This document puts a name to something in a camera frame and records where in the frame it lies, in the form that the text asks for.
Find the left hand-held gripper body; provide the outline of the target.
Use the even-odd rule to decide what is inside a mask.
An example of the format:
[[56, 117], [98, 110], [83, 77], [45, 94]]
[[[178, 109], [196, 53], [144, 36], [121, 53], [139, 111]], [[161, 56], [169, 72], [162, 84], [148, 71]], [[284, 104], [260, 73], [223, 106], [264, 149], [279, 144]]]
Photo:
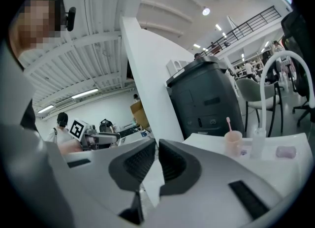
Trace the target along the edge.
[[84, 151], [109, 148], [117, 144], [121, 138], [119, 133], [97, 132], [95, 125], [74, 119], [69, 134], [80, 142]]

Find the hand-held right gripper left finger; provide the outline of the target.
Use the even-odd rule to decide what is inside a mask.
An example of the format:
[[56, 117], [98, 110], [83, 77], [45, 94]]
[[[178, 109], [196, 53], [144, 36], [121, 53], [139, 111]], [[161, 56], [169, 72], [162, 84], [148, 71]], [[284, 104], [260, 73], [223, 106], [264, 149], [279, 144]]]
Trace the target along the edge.
[[144, 221], [140, 188], [154, 160], [154, 139], [64, 155], [71, 173], [93, 198], [115, 215], [140, 225]]

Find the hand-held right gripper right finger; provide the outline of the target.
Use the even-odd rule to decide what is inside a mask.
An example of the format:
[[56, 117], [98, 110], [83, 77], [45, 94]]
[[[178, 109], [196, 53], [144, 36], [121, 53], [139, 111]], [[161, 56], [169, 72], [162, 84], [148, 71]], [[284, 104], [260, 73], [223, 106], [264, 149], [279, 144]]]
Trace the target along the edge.
[[225, 155], [159, 141], [165, 184], [147, 228], [239, 228], [280, 201], [265, 180]]

